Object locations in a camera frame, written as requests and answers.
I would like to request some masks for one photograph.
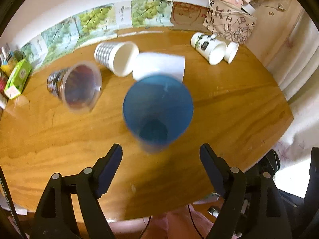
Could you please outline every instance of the checkered cup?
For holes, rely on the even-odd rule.
[[[125,77],[133,71],[138,53],[138,46],[133,42],[102,42],[96,47],[94,58],[116,76]]]

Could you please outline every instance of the table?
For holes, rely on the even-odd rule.
[[[132,76],[119,78],[101,66],[102,93],[87,114],[70,112],[46,88],[48,75],[81,61],[94,62],[95,45],[75,50],[34,74],[23,95],[10,101],[0,121],[0,165],[13,200],[35,211],[55,172],[79,173],[105,156],[114,143],[123,160],[99,200],[109,221],[155,215],[198,200],[213,187],[199,159],[209,143],[230,166],[246,171],[282,136],[293,115],[270,73],[245,46],[232,64],[216,66],[190,46],[194,32],[164,31],[118,38],[140,51],[185,56],[183,83],[194,100],[186,132],[165,151],[144,153],[122,117]],[[82,221],[77,198],[75,214]]]

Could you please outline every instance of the white curtain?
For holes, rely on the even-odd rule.
[[[319,32],[304,11],[267,69],[283,91],[294,121],[274,146],[282,168],[308,159],[319,147]]]

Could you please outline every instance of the green tissue box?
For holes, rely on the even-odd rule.
[[[23,59],[16,64],[8,79],[7,85],[4,88],[4,94],[10,100],[22,93],[24,84],[26,83],[31,69],[32,66],[26,59]]]

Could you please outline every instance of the black cable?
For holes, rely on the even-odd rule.
[[[141,238],[142,238],[142,235],[145,233],[146,229],[148,228],[148,225],[150,224],[150,221],[151,221],[151,217],[152,217],[152,216],[150,216],[150,218],[148,219],[148,222],[147,222],[147,224],[146,224],[146,227],[145,227],[145,229],[141,232],[141,234],[140,234],[140,236],[139,236],[138,239],[141,239]]]
[[[201,237],[201,239],[204,239],[204,237],[200,234],[200,232],[198,231],[197,227],[195,226],[195,223],[194,223],[194,220],[193,220],[193,217],[192,217],[192,213],[190,212],[189,204],[187,204],[187,206],[188,206],[188,211],[189,211],[190,219],[192,220],[192,223],[193,223],[193,226],[194,226],[196,232],[197,232],[198,235]]]

